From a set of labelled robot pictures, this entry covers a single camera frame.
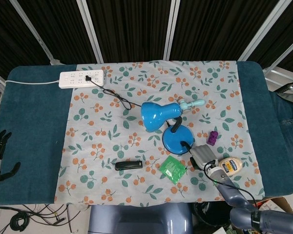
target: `metal pole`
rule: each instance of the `metal pole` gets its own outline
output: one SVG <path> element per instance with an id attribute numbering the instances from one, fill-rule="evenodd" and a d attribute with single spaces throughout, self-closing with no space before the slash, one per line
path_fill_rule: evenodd
<path id="1" fill-rule="evenodd" d="M 171 45 L 174 38 L 179 6 L 180 0 L 171 0 L 163 60 L 169 60 L 170 57 Z"/>
<path id="2" fill-rule="evenodd" d="M 84 26 L 86 28 L 86 31 L 88 33 L 88 37 L 92 46 L 92 50 L 94 53 L 94 56 L 96 57 L 97 63 L 104 63 L 103 57 L 101 54 L 99 42 L 97 39 L 96 32 L 94 30 L 94 26 L 92 23 L 91 15 L 88 9 L 87 1 L 86 0 L 76 0 L 80 14 L 84 21 Z"/>
<path id="3" fill-rule="evenodd" d="M 288 5 L 291 3 L 291 1 L 292 0 L 279 0 L 277 5 L 273 8 L 271 13 L 266 18 L 265 22 L 258 29 L 258 31 L 255 34 L 255 36 L 253 37 L 253 39 L 250 41 L 248 46 L 245 48 L 245 50 L 241 54 L 238 61 L 246 61 L 249 58 L 249 56 L 253 53 L 253 51 L 259 45 L 261 40 L 269 32 L 269 30 L 272 28 L 274 23 L 279 19 L 279 17 L 284 12 L 284 10 L 288 7 Z"/>
<path id="4" fill-rule="evenodd" d="M 46 44 L 43 42 L 42 38 L 40 37 L 39 33 L 35 29 L 34 25 L 31 23 L 31 21 L 27 17 L 26 13 L 24 12 L 24 10 L 21 7 L 21 5 L 19 4 L 19 2 L 17 0 L 10 0 L 10 3 L 13 5 L 13 7 L 15 8 L 15 10 L 19 14 L 19 16 L 22 18 L 22 20 L 26 24 L 26 26 L 29 28 L 31 33 L 34 35 L 34 37 L 38 41 L 39 45 L 42 47 L 43 51 L 45 52 L 45 54 L 47 55 L 47 57 L 50 60 L 50 64 L 51 65 L 62 64 L 62 63 L 60 63 L 59 60 L 53 58 L 50 50 L 48 49 Z"/>
<path id="5" fill-rule="evenodd" d="M 289 48 L 285 52 L 283 52 L 283 54 L 280 55 L 280 57 L 277 58 L 277 60 L 274 61 L 270 67 L 264 69 L 264 75 L 268 74 L 273 68 L 275 68 L 279 64 L 279 62 L 281 62 L 292 50 L 293 44 L 290 45 Z"/>

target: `power strip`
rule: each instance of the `power strip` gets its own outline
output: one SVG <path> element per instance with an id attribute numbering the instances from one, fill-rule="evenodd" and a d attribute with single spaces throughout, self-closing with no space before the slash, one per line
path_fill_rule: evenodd
<path id="1" fill-rule="evenodd" d="M 86 76 L 90 76 L 91 80 L 94 83 L 103 86 L 103 70 L 87 70 L 75 72 L 61 72 L 59 79 L 59 87 L 61 89 L 71 89 L 96 86 L 91 81 L 86 81 Z"/>

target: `lamp shade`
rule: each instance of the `lamp shade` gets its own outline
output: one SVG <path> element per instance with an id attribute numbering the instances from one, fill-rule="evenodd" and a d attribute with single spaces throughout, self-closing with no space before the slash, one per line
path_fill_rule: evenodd
<path id="1" fill-rule="evenodd" d="M 177 103 L 161 106 L 153 102 L 144 102 L 141 105 L 141 117 L 147 131 L 158 130 L 167 119 L 181 115 L 180 105 Z"/>

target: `lamp base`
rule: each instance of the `lamp base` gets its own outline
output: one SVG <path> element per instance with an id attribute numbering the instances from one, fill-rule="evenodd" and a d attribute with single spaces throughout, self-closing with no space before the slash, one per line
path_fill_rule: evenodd
<path id="1" fill-rule="evenodd" d="M 182 146 L 180 142 L 185 141 L 192 147 L 194 142 L 192 132 L 184 125 L 180 125 L 177 131 L 175 133 L 172 133 L 172 127 L 173 126 L 170 126 L 164 131 L 163 144 L 165 148 L 173 154 L 185 154 L 186 152 L 188 152 L 188 150 L 185 146 Z"/>

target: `purple toy block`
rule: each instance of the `purple toy block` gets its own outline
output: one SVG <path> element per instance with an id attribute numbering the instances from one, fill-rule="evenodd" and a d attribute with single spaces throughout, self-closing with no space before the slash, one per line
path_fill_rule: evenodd
<path id="1" fill-rule="evenodd" d="M 209 138 L 207 139 L 207 144 L 214 146 L 218 137 L 218 132 L 211 131 L 209 134 Z"/>

